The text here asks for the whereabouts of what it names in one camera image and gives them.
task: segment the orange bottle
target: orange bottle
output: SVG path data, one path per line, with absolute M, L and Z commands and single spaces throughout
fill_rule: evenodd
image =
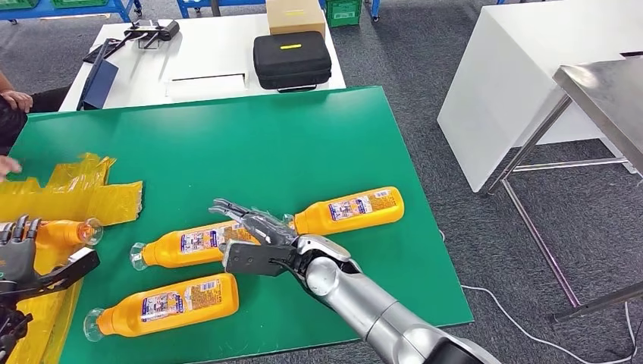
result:
M 149 244 L 136 243 L 130 250 L 130 261 L 138 271 L 142 271 L 148 265 L 176 268 L 220 262 L 223 259 L 223 253 L 218 247 L 230 239 L 259 244 L 241 224 L 234 220 L 225 221 L 188 230 L 172 231 Z
M 327 235 L 388 224 L 404 215 L 404 200 L 395 187 L 375 190 L 313 203 L 296 214 L 298 234 Z
M 102 238 L 102 225 L 96 218 L 84 222 L 70 220 L 43 221 L 38 228 L 36 244 L 75 246 L 96 245 Z
M 220 273 L 135 293 L 109 309 L 93 309 L 83 330 L 89 341 L 179 328 L 232 315 L 239 309 L 237 281 Z

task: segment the product label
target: product label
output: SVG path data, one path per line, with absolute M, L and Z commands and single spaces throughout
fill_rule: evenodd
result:
M 185 290 L 187 309 L 202 309 L 221 303 L 221 282 L 215 279 L 203 284 L 189 286 Z
M 244 229 L 241 224 L 234 223 L 218 227 L 216 229 L 195 231 L 181 236 L 181 254 L 200 252 L 206 249 L 217 248 L 226 241 L 243 240 L 256 241 L 256 239 Z
M 379 190 L 354 199 L 333 202 L 328 205 L 328 208 L 331 210 L 333 220 L 339 221 L 393 206 L 395 206 L 395 198 L 391 195 L 391 191 Z
M 170 315 L 203 309 L 221 303 L 221 282 L 218 279 L 195 284 L 186 288 L 181 296 L 178 292 L 167 292 L 143 299 L 141 321 L 150 322 Z
M 143 299 L 141 321 L 150 322 L 183 313 L 183 299 L 178 292 L 157 294 Z

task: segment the black zipper case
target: black zipper case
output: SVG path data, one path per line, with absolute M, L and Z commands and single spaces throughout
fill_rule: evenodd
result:
M 331 55 L 319 32 L 259 36 L 252 56 L 264 89 L 314 89 L 331 78 Z

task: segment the white cable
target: white cable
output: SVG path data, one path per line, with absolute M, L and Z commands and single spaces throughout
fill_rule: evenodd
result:
M 514 320 L 511 316 L 509 316 L 509 314 L 507 313 L 507 311 L 505 311 L 505 309 L 502 307 L 502 305 L 500 304 L 500 302 L 498 302 L 498 298 L 496 298 L 496 296 L 495 296 L 495 295 L 494 295 L 490 290 L 488 290 L 488 289 L 486 289 L 486 288 L 480 288 L 480 287 L 465 286 L 464 284 L 462 285 L 462 288 L 466 288 L 467 290 L 481 290 L 481 291 L 483 291 L 483 292 L 489 293 L 489 295 L 491 296 L 491 298 L 493 298 L 493 299 L 494 299 L 494 301 L 496 302 L 496 305 L 500 308 L 500 311 L 502 311 L 502 313 L 503 313 L 503 314 L 504 314 L 504 315 L 505 315 L 505 316 L 506 316 L 506 317 L 507 317 L 507 318 L 508 318 L 508 319 L 509 319 L 509 320 L 510 320 L 510 321 L 511 321 L 511 322 L 512 322 L 512 323 L 513 323 L 513 324 L 514 324 L 518 329 L 520 329 L 520 331 L 522 331 L 522 333 L 523 333 L 523 334 L 525 334 L 525 336 L 527 336 L 528 338 L 532 339 L 533 341 L 537 341 L 537 342 L 539 342 L 539 343 L 549 345 L 550 347 L 555 347 L 556 349 L 558 349 L 558 350 L 560 350 L 560 351 L 564 352 L 565 354 L 567 354 L 567 355 L 571 356 L 572 358 L 574 358 L 574 359 L 578 360 L 579 362 L 582 362 L 583 364 L 618 364 L 618 363 L 620 363 L 620 362 L 626 362 L 626 361 L 630 360 L 632 357 L 634 357 L 634 355 L 636 355 L 636 350 L 637 350 L 637 348 L 636 348 L 636 347 L 634 347 L 634 353 L 632 353 L 632 355 L 630 355 L 630 356 L 628 356 L 628 357 L 626 357 L 626 358 L 623 358 L 623 359 L 618 359 L 618 360 L 614 360 L 614 361 L 611 361 L 611 362 L 587 362 L 587 361 L 584 361 L 583 359 L 579 358 L 577 355 L 575 355 L 575 354 L 574 354 L 574 353 L 572 353 L 571 351 L 569 351 L 569 350 L 565 349 L 564 347 L 559 347 L 558 345 L 556 345 L 556 344 L 552 344 L 552 343 L 550 343 L 549 341 L 545 341 L 545 340 L 539 339 L 539 338 L 537 338 L 537 337 L 535 337 L 535 336 L 531 335 L 531 334 L 530 334 L 530 333 L 528 333 L 527 331 L 525 331 L 525 329 L 524 329 L 524 328 L 522 328 L 522 326 L 518 325 L 518 322 L 516 322 L 516 320 Z M 627 302 L 625 302 L 625 315 L 626 315 L 626 318 L 627 318 L 627 329 L 629 330 L 629 336 L 630 336 L 630 337 L 631 337 L 631 339 L 632 339 L 632 345 L 633 345 L 633 346 L 635 346 L 635 345 L 636 345 L 636 342 L 635 342 L 635 338 L 634 338 L 634 332 L 632 331 L 632 323 L 629 321 L 629 310 L 628 310 L 628 307 L 627 307 Z

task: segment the person's hand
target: person's hand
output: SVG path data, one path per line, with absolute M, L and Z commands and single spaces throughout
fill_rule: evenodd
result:
M 33 106 L 33 99 L 26 93 L 19 93 L 18 91 L 7 90 L 0 92 L 0 96 L 7 100 L 12 109 L 19 108 L 24 112 L 29 112 Z
M 12 157 L 5 157 L 4 155 L 0 155 L 0 182 L 4 181 L 7 177 L 7 174 L 11 172 L 22 172 L 20 163 L 18 163 L 18 161 L 13 159 Z

